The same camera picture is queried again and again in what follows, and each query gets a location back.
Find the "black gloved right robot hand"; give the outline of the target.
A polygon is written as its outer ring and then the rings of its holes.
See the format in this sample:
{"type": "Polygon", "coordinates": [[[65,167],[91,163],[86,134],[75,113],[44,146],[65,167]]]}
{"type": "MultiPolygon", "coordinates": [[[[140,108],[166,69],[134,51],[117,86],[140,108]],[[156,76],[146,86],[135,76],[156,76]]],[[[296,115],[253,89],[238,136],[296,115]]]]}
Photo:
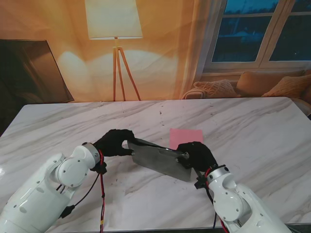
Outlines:
{"type": "Polygon", "coordinates": [[[201,142],[194,141],[179,144],[177,150],[189,155],[188,158],[177,158],[184,168],[194,168],[206,172],[209,168],[212,169],[218,166],[211,150],[201,142]]]}

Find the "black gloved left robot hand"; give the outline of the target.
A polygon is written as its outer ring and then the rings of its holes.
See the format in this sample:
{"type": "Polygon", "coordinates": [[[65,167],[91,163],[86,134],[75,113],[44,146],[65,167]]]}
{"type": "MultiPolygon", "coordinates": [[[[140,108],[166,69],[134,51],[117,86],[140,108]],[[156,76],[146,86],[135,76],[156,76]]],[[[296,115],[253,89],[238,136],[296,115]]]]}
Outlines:
{"type": "Polygon", "coordinates": [[[127,129],[112,129],[93,143],[93,146],[106,157],[132,155],[131,149],[122,146],[124,141],[133,141],[135,136],[127,129]]]}

